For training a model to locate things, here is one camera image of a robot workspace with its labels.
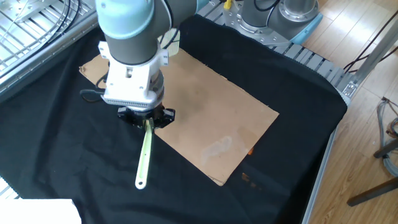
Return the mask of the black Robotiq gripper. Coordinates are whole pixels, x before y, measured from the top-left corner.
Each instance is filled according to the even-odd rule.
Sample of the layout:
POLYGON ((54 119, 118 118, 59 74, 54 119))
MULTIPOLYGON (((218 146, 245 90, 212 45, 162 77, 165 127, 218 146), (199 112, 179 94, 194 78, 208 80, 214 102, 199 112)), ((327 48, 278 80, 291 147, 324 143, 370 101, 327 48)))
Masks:
POLYGON ((118 118, 139 128, 145 125, 146 119, 153 119, 155 128, 164 128, 174 122, 175 110, 162 105, 147 111, 133 111, 128 107, 120 107, 118 108, 118 118))

